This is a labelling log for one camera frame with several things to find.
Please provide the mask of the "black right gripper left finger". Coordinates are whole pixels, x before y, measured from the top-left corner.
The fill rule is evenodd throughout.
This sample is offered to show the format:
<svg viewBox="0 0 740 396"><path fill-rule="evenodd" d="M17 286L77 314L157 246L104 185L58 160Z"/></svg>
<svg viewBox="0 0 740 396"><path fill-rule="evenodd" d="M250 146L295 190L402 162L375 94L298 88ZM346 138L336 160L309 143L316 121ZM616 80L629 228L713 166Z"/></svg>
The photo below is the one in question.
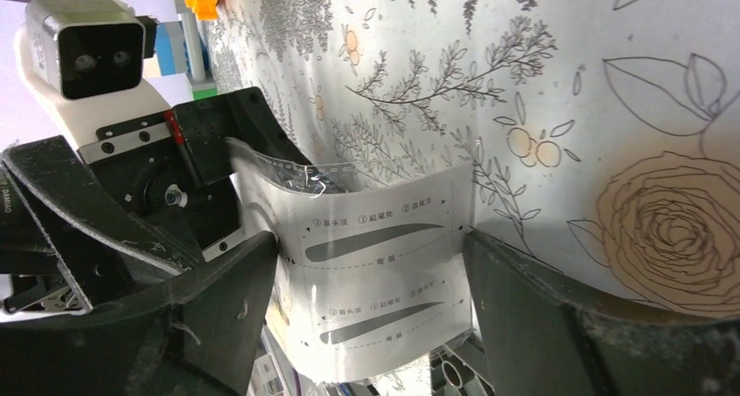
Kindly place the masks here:
<svg viewBox="0 0 740 396"><path fill-rule="evenodd" d="M260 232L102 304L1 326L4 395L245 395L278 259Z"/></svg>

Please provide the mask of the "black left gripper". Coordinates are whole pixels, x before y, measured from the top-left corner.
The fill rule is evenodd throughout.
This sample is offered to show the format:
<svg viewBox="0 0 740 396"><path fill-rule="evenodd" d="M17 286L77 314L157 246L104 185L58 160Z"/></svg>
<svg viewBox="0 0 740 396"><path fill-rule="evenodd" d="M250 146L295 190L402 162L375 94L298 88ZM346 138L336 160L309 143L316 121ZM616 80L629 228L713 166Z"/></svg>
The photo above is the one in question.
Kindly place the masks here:
<svg viewBox="0 0 740 396"><path fill-rule="evenodd" d="M62 136L2 153L11 185L88 311L244 241L228 137L234 157L281 187L347 191L300 151L256 87L103 126L96 135L79 155L99 182Z"/></svg>

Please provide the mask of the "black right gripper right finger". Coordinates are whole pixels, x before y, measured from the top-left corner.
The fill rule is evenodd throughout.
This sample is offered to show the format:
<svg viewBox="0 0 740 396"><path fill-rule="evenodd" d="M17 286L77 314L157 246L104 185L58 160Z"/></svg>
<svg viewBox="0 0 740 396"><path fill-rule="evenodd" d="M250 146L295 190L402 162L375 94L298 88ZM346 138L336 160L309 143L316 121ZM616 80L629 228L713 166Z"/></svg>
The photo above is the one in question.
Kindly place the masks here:
<svg viewBox="0 0 740 396"><path fill-rule="evenodd" d="M736 395L739 322L636 303L481 231L462 243L497 395Z"/></svg>

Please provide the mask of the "white eyebrow stencil card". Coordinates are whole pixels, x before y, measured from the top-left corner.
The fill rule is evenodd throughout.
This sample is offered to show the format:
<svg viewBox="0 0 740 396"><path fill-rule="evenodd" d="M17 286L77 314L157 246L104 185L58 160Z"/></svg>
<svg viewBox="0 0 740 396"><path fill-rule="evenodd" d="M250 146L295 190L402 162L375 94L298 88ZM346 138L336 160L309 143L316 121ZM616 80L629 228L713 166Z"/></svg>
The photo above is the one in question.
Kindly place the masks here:
<svg viewBox="0 0 740 396"><path fill-rule="evenodd" d="M471 165L364 188L351 164L308 167L227 145L243 226L277 238L266 320L300 374L368 379L471 329Z"/></svg>

